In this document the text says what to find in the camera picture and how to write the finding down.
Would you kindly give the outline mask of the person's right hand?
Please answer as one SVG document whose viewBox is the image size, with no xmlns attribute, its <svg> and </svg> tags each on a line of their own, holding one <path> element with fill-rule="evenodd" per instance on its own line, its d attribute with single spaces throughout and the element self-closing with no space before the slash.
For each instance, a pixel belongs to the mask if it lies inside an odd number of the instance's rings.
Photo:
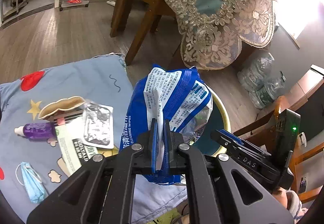
<svg viewBox="0 0 324 224">
<path fill-rule="evenodd" d="M 307 212 L 306 208 L 302 208 L 302 203 L 295 191 L 280 187 L 272 192 L 272 196 L 291 213 L 294 223 L 297 223 Z"/>
</svg>

